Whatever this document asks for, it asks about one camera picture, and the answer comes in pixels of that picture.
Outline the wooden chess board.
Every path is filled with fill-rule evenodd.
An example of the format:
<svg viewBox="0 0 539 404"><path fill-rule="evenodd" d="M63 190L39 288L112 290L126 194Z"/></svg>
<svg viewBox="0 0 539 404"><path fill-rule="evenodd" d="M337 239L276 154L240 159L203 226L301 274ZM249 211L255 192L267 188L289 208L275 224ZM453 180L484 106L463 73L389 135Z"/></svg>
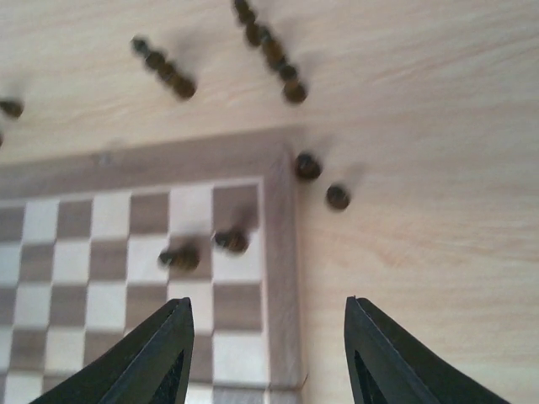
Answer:
<svg viewBox="0 0 539 404"><path fill-rule="evenodd" d="M189 298L184 403L302 403L298 129L1 169L1 400L34 400ZM240 229L243 254L217 247ZM195 270L162 266L193 244Z"/></svg>

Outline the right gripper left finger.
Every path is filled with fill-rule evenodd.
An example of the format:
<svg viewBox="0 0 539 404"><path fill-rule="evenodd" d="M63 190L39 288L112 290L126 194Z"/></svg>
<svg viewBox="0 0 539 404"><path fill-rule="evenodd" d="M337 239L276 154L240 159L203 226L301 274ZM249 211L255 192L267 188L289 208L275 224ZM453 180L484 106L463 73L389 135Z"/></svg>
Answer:
<svg viewBox="0 0 539 404"><path fill-rule="evenodd" d="M193 353L189 298L172 299L35 403L184 403Z"/></svg>

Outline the dark chess piece tall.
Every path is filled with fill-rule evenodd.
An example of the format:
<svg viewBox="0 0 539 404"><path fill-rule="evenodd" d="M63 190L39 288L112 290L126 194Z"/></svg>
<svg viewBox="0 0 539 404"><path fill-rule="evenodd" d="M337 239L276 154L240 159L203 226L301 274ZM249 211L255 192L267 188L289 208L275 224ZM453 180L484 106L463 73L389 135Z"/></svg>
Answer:
<svg viewBox="0 0 539 404"><path fill-rule="evenodd" d="M307 88L300 79L296 66L290 63L281 41L267 25L257 20L257 14L248 1L232 1L237 21L243 26L246 41L253 48L260 48L267 67L278 74L282 94L289 104L301 104L307 98Z"/></svg>

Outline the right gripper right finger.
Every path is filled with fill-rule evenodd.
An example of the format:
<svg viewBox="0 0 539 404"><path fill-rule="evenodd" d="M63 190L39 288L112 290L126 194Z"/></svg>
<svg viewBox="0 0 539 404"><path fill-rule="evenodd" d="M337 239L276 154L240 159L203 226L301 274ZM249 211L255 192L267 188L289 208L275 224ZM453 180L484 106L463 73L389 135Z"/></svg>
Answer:
<svg viewBox="0 0 539 404"><path fill-rule="evenodd" d="M346 300L344 346L355 403L505 403L366 298Z"/></svg>

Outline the dark pawn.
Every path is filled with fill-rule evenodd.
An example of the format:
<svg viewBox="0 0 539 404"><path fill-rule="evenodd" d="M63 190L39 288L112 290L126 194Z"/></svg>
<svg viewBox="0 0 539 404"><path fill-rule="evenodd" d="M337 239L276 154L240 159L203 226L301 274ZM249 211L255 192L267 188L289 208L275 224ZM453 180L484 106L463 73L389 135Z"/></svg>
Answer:
<svg viewBox="0 0 539 404"><path fill-rule="evenodd" d="M243 254L247 251L249 241L246 233L240 229L217 231L213 237L217 247L232 254Z"/></svg>
<svg viewBox="0 0 539 404"><path fill-rule="evenodd" d="M199 249L193 244L171 247L159 253L158 262L166 268L182 271L195 270L200 263Z"/></svg>
<svg viewBox="0 0 539 404"><path fill-rule="evenodd" d="M302 181L313 181L320 177L322 166L313 154L309 152L300 153L295 160L296 177Z"/></svg>
<svg viewBox="0 0 539 404"><path fill-rule="evenodd" d="M348 189L341 183L331 184L326 191L326 203L333 210L345 210L351 201Z"/></svg>

